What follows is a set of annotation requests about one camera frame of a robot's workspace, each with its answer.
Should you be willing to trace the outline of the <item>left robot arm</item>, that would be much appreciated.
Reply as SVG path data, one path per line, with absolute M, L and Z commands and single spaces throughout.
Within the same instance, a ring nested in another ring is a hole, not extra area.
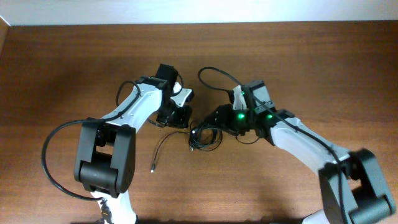
M 137 223 L 128 188 L 136 161 L 136 133 L 153 114 L 162 126 L 188 127 L 193 90 L 177 83 L 178 71 L 161 64 L 140 77 L 131 94 L 98 124 L 81 127 L 74 177 L 97 200 L 104 223 Z

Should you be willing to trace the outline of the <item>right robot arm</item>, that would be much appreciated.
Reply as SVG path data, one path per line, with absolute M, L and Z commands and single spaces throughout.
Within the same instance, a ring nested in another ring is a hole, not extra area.
M 396 202 L 371 151 L 333 144 L 290 111 L 276 109 L 260 80 L 238 85 L 228 95 L 230 102 L 217 107 L 206 123 L 233 136 L 254 130 L 319 178 L 323 207 L 292 223 L 377 223 L 395 214 Z

